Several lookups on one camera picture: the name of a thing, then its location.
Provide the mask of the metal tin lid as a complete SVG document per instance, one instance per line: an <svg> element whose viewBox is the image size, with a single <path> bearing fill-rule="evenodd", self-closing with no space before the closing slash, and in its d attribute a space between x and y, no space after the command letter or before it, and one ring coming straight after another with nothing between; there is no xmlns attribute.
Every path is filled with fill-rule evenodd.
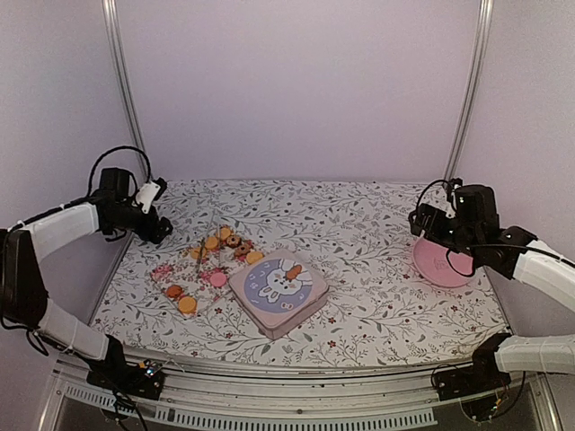
<svg viewBox="0 0 575 431"><path fill-rule="evenodd" d="M328 283L312 266L286 249L273 251L256 263L240 270L229 282L235 300L243 308L247 295L275 303L282 295L295 295L305 286L323 291Z"/></svg>

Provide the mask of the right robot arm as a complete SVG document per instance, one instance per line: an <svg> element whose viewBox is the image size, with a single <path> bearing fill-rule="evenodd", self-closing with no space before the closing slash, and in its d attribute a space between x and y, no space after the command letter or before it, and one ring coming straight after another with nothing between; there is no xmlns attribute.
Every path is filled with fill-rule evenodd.
<svg viewBox="0 0 575 431"><path fill-rule="evenodd" d="M418 201L408 215L413 235L463 253L473 269L490 268L574 308L571 260L519 226L502 228L492 188L460 179L441 183L450 211ZM574 337L497 333L474 350L471 365L436 372L431 384L441 400L450 400L504 387L513 372L573 374Z"/></svg>

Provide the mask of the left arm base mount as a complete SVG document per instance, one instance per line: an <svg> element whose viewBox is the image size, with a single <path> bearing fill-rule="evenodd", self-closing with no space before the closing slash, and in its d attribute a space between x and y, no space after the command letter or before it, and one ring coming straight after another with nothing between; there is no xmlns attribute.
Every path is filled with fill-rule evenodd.
<svg viewBox="0 0 575 431"><path fill-rule="evenodd" d="M104 361L87 360L86 363L90 369L86 381L93 386L147 400L160 399L165 374L148 362L143 365L125 362L110 365Z"/></svg>

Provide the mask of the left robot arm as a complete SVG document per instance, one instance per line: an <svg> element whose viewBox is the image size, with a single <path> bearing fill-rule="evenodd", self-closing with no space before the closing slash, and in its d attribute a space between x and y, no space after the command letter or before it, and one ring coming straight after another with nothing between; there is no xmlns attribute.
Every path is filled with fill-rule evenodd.
<svg viewBox="0 0 575 431"><path fill-rule="evenodd" d="M133 233L159 244L172 232L171 222L155 207L166 181L148 177L136 189L130 182L127 170L106 168L98 187L83 197L2 230L1 318L8 329L26 330L42 345L85 362L89 383L156 398L165 379L157 365L150 360L131 364L120 340L90 327L49 292L56 282L49 264L75 242L94 234L112 242Z"/></svg>

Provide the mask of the metal divided cookie tin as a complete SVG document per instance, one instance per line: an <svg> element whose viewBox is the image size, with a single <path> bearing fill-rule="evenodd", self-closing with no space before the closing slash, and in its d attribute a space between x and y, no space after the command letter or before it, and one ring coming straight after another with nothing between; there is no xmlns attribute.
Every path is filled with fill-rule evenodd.
<svg viewBox="0 0 575 431"><path fill-rule="evenodd" d="M242 306L260 334L276 340L324 307L327 296L327 289L320 291L305 286L295 295L282 295L275 303L268 303L257 295L247 295Z"/></svg>

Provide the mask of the metal serving tongs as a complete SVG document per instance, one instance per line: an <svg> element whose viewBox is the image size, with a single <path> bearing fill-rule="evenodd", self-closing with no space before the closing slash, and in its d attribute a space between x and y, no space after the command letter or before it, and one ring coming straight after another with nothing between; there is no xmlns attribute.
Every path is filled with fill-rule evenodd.
<svg viewBox="0 0 575 431"><path fill-rule="evenodd" d="M224 240L222 239L221 231L221 224L217 224L215 228L209 228L208 232L200 240L199 246L195 248L195 270L197 274L201 271L202 265L209 261L213 253L219 253L222 250Z"/></svg>

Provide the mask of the pink round cookie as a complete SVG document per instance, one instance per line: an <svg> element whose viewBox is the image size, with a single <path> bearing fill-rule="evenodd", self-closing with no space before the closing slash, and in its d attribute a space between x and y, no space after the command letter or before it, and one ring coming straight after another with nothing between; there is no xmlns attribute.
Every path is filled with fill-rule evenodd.
<svg viewBox="0 0 575 431"><path fill-rule="evenodd" d="M214 273L211 275L209 281L212 286L219 288L226 284L227 276L224 273Z"/></svg>

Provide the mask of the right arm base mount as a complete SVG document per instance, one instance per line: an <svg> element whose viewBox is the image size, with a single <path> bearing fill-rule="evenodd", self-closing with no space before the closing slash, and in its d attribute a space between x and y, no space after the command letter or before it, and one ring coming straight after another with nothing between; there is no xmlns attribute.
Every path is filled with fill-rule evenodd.
<svg viewBox="0 0 575 431"><path fill-rule="evenodd" d="M500 412L511 377L488 365L441 364L432 371L430 384L441 401L464 399L464 414L481 423Z"/></svg>

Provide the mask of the floral cookie tray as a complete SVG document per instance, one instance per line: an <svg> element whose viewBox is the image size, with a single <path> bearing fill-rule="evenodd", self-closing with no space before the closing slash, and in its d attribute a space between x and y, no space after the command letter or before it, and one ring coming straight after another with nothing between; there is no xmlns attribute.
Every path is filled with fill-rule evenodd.
<svg viewBox="0 0 575 431"><path fill-rule="evenodd" d="M195 248L199 246L200 240L195 245L189 245L177 251L150 272L154 286L185 319L199 316L230 294L231 276L250 265L246 261L246 255L250 251L260 251L265 256L264 249L256 245L253 240L229 225L221 225L223 248L219 253L213 253L210 256L209 261L202 265L198 274L195 270ZM226 238L232 234L242 238L242 244L239 247L230 248L226 245ZM209 279L214 273L226 274L227 281L224 286L217 288L210 284Z"/></svg>

